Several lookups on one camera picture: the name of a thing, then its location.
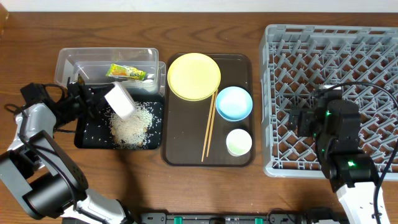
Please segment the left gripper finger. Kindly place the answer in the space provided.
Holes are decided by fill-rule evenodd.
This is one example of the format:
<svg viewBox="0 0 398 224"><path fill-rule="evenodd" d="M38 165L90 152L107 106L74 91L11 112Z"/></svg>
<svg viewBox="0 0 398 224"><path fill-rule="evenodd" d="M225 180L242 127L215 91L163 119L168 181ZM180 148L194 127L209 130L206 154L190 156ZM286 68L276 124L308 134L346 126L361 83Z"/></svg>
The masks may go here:
<svg viewBox="0 0 398 224"><path fill-rule="evenodd" d="M101 116L101 111L107 105L105 99L100 99L98 101L90 101L88 107L88 115L91 118L99 118Z"/></svg>
<svg viewBox="0 0 398 224"><path fill-rule="evenodd" d="M100 100L114 88L114 84L109 83L104 85L88 85L88 88L91 91L93 98Z"/></svg>

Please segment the green snack wrapper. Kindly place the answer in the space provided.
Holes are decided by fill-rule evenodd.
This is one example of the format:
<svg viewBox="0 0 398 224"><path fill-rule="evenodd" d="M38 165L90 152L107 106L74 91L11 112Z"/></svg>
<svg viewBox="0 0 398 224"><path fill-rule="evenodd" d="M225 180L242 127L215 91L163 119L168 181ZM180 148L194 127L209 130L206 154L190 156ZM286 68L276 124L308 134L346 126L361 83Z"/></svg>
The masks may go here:
<svg viewBox="0 0 398 224"><path fill-rule="evenodd" d="M143 80L145 79L147 73L143 70L139 70L136 67L127 65L117 65L113 63L106 73L107 77L113 78L127 78L133 80Z"/></svg>

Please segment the light blue bowl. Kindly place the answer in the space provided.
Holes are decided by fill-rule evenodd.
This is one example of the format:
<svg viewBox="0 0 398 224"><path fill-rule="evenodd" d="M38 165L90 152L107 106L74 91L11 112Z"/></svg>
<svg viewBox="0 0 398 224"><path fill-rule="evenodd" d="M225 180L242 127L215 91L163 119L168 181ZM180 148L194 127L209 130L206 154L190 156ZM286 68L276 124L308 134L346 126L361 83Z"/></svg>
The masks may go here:
<svg viewBox="0 0 398 224"><path fill-rule="evenodd" d="M253 109L253 100L248 91L238 86L229 86L218 93L216 110L229 122L237 122L248 117Z"/></svg>

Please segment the white green cup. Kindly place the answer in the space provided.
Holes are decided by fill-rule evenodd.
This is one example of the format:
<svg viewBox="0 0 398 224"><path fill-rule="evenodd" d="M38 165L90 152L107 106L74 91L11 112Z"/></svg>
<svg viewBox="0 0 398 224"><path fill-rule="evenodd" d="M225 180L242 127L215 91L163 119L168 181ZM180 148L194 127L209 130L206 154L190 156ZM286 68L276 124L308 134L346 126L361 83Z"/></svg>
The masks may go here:
<svg viewBox="0 0 398 224"><path fill-rule="evenodd" d="M234 129L226 137L226 147L232 156L243 156L252 148L252 137L243 129Z"/></svg>

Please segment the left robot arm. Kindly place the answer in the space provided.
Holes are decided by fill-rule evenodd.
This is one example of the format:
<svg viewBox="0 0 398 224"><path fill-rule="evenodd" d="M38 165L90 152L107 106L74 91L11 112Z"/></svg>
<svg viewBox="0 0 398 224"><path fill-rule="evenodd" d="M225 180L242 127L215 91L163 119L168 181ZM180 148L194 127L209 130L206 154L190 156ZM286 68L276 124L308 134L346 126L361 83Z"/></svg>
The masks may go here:
<svg viewBox="0 0 398 224"><path fill-rule="evenodd" d="M136 223L118 199L91 190L79 166L55 142L54 134L72 121L97 118L109 105L122 119L135 104L119 83L88 86L68 83L54 101L48 84L21 88L25 105L6 104L17 125L14 140L1 154L1 181L31 218L61 218L63 223Z"/></svg>

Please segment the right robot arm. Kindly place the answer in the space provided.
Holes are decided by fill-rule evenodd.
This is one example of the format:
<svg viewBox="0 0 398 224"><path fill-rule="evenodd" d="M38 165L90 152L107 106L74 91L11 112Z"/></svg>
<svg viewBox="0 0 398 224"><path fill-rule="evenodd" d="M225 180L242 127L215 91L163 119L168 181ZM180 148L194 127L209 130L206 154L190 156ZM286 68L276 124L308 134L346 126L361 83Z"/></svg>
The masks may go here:
<svg viewBox="0 0 398 224"><path fill-rule="evenodd" d="M313 108L292 108L288 129L311 137L323 175L330 181L350 223L389 223L381 177L370 155L359 148L359 106L341 88L319 89Z"/></svg>

